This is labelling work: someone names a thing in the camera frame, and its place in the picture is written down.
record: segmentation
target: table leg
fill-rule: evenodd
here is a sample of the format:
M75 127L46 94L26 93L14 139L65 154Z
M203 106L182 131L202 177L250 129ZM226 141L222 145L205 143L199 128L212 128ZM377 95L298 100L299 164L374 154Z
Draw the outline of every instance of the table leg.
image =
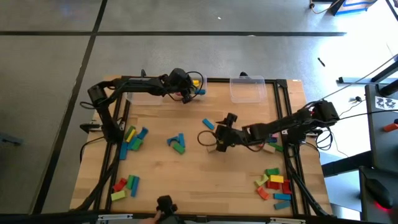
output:
M342 174L358 169L359 166L372 167L372 151L363 152L355 156L329 162L322 165L324 177Z

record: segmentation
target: clear plastic container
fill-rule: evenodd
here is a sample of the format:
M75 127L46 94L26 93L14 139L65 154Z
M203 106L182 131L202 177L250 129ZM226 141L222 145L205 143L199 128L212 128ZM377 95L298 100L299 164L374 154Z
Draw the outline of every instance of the clear plastic container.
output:
M266 83L264 77L241 76L229 79L229 90L233 103L260 103L266 99Z

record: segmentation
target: yellow block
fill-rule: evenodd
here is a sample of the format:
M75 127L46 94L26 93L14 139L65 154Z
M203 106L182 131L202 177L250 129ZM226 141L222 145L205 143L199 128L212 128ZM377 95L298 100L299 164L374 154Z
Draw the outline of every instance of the yellow block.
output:
M112 202L115 201L115 200L119 200L119 199L125 198L125 197L126 197L126 191L125 190L121 190L119 192L111 194Z
M196 87L198 87L198 86L199 86L199 80L194 80L194 81L193 81L193 85L196 86Z
M263 175L262 176L262 180L256 180L255 183L257 185L257 187L260 187L261 185L263 185L265 182L267 182L268 180L268 176L267 175Z
M277 182L277 183L284 182L284 176L281 176L281 175L270 175L269 178L270 178L271 182Z
M129 137L127 138L126 142L130 142L135 133L136 133L136 130L135 129L132 130Z

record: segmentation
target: blue block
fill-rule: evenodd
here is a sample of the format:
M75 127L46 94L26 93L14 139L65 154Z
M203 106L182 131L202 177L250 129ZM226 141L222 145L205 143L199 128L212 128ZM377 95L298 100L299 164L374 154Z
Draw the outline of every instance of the blue block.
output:
M132 137L129 145L127 146L127 150L132 150L132 146L134 145L135 141L137 140L137 136Z
M167 144L170 146L171 143L172 143L172 141L176 141L176 142L180 143L180 138L179 138L178 136L169 138L169 139L167 140Z
M274 199L279 199L279 200L291 200L292 197L288 194L274 194Z
M195 90L195 94L204 95L204 94L206 94L206 90Z
M282 209L282 208L287 208L287 207L289 207L289 206L290 206L290 201L284 201L284 202L275 204L275 205L274 205L274 208L275 208L276 210L279 210L279 209Z
M137 135L137 138L144 140L145 135L148 134L148 129L146 129L145 127L142 127L141 132Z
M134 182L132 183L131 195L130 195L132 197L135 197L137 194L138 182L139 182L139 177L134 176Z
M119 160L125 160L127 157L127 146L129 143L123 142L122 143L122 148L120 149L120 155L119 155Z
M207 120L207 119L205 118L205 119L203 119L202 122L203 122L203 124L205 124L205 125L207 126L207 128L209 128L209 129L211 129L211 130L214 130L214 125L211 124L209 120Z
M179 133L178 134L178 138L180 139L180 145L182 146L182 147L185 147L185 140L184 140L184 134L183 133Z

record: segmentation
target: desk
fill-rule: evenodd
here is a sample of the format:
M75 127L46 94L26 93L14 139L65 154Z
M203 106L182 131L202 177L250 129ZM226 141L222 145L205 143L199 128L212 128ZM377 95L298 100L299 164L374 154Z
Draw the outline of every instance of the desk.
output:
M266 87L267 99L259 104L233 104L229 97L229 83L208 83L203 101L183 105L165 97L161 106L131 106L127 127L134 125L139 131L145 126L149 133L140 150L129 151L127 159L119 163L118 180L128 175L137 175L141 180L136 198L128 195L112 203L112 212L154 213L156 199L170 195L178 205L179 214L292 216L291 209L275 210L273 205L277 200L263 201L255 192L254 181L260 178L264 169L278 167L286 176L281 153L254 153L242 146L230 147L226 153L208 153L197 142L197 134L206 130L201 123L203 118L214 123L231 112L238 116L234 127L277 119L273 87ZM289 80L288 87L292 109L297 111L305 104L302 83ZM186 144L186 152L182 156L166 144L166 139L180 132L184 133ZM88 141L101 135L90 133ZM70 208L79 206L96 185L105 147L105 141L86 146ZM331 213L318 152L302 146L300 155L308 189L323 209ZM107 191L106 185L101 208ZM298 210L302 213L297 186L296 193Z

